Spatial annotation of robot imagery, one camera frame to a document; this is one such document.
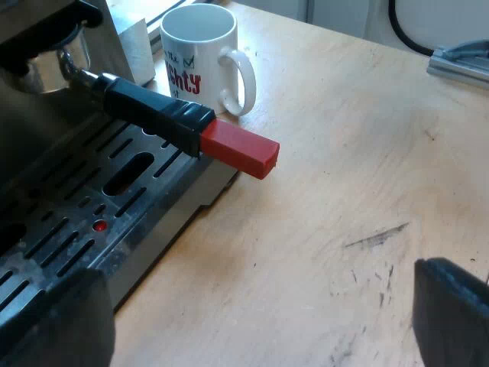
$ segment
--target metal bracket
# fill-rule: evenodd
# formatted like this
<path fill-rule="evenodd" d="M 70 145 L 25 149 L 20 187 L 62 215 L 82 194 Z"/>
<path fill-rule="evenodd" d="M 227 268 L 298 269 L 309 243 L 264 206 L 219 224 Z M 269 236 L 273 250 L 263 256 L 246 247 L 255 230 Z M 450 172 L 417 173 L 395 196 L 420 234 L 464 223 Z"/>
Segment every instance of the metal bracket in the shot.
<path fill-rule="evenodd" d="M 428 73 L 489 89 L 489 40 L 440 47 L 429 59 Z"/>

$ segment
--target drip tray grate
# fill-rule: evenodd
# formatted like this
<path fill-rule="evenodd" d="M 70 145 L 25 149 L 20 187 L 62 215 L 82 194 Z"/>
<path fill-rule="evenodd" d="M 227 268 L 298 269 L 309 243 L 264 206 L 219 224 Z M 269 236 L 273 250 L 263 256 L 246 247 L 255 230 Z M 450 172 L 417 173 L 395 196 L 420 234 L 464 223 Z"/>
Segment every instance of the drip tray grate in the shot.
<path fill-rule="evenodd" d="M 234 175 L 97 115 L 1 191 L 0 325 L 78 268 L 103 270 L 116 306 Z"/>

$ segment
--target wooden countertop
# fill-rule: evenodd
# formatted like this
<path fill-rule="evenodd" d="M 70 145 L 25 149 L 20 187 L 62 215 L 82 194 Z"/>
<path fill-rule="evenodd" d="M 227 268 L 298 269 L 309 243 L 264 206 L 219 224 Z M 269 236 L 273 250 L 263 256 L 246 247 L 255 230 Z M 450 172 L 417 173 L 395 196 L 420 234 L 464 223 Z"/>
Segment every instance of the wooden countertop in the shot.
<path fill-rule="evenodd" d="M 422 365 L 414 261 L 489 272 L 489 92 L 227 6 L 257 76 L 239 124 L 281 143 L 278 165 L 242 174 L 146 277 L 116 315 L 113 366 Z"/>

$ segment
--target checkmark logo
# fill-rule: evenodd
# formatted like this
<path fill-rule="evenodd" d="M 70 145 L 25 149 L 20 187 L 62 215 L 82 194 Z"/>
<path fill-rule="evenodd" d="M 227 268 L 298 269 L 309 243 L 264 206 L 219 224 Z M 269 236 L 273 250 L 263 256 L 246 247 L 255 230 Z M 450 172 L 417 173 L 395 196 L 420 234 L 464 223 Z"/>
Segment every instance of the checkmark logo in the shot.
<path fill-rule="evenodd" d="M 193 63 L 193 58 L 194 58 L 194 57 L 195 57 L 195 55 L 194 55 L 194 56 L 192 56 L 192 57 L 191 57 L 191 58 L 189 58 L 189 59 L 186 59 L 186 58 L 184 57 L 184 58 L 183 58 L 183 67 L 185 67 L 185 68 L 187 68 L 187 69 L 193 69 L 193 68 L 195 68 L 195 65 L 194 65 L 194 63 Z"/>

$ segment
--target black plastic part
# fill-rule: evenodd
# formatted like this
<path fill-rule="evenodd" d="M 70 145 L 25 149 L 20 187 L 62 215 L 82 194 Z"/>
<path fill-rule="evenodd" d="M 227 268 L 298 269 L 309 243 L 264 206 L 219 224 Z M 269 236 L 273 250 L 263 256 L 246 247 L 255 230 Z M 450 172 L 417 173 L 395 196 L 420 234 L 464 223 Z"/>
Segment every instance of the black plastic part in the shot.
<path fill-rule="evenodd" d="M 489 365 L 489 287 L 445 258 L 415 264 L 413 328 L 426 367 Z"/>
<path fill-rule="evenodd" d="M 0 327 L 0 365 L 108 367 L 115 325 L 101 271 L 83 269 Z"/>
<path fill-rule="evenodd" d="M 199 156 L 200 133 L 215 119 L 213 109 L 163 96 L 120 78 L 105 91 L 104 110 L 162 137 L 191 157 Z"/>
<path fill-rule="evenodd" d="M 77 0 L 0 44 L 0 66 L 22 76 L 28 72 L 26 60 L 70 42 L 74 30 L 82 23 L 95 28 L 102 21 L 102 12 L 97 7 Z"/>

